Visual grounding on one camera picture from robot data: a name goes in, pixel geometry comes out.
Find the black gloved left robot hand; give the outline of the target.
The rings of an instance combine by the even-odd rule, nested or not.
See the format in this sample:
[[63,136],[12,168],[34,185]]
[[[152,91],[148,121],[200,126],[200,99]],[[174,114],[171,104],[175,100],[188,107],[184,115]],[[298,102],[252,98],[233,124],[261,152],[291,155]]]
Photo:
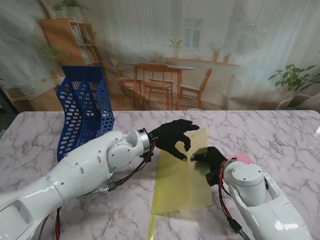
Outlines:
[[177,142],[184,144],[186,152],[191,148],[191,140],[185,135],[189,131],[197,131],[200,127],[193,124],[191,120],[178,119],[162,124],[148,133],[148,138],[151,143],[154,143],[157,148],[163,150],[172,156],[185,161],[187,156],[181,153],[176,147]]

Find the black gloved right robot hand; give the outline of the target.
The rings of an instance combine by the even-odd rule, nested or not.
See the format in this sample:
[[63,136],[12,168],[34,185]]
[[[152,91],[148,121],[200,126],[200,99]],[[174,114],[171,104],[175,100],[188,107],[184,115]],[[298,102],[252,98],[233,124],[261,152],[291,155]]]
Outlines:
[[199,148],[191,157],[191,162],[205,163],[210,173],[218,174],[223,162],[228,159],[214,146]]

